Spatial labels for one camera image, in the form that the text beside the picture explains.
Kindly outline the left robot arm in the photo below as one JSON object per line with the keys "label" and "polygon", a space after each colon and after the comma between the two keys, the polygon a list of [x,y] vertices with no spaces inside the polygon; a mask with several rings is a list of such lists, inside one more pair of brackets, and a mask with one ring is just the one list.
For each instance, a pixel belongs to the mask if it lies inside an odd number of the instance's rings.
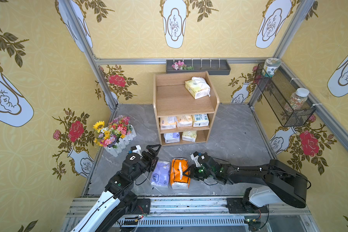
{"label": "left robot arm", "polygon": [[145,172],[155,169],[161,145],[148,145],[146,151],[132,147],[121,170],[110,178],[95,205],[72,229],[73,232],[107,232],[122,216],[137,207],[137,195],[131,190]]}

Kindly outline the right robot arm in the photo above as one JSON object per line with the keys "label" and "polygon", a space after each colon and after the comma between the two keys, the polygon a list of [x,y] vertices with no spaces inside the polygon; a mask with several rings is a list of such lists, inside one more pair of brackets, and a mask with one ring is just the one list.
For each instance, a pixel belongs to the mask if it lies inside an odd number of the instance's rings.
{"label": "right robot arm", "polygon": [[230,163],[217,163],[205,154],[199,158],[200,166],[195,164],[183,169],[183,176],[197,181],[212,177],[221,185],[238,183],[260,184],[269,187],[282,202],[295,207],[306,207],[307,190],[311,182],[307,177],[279,160],[257,166],[236,166]]}

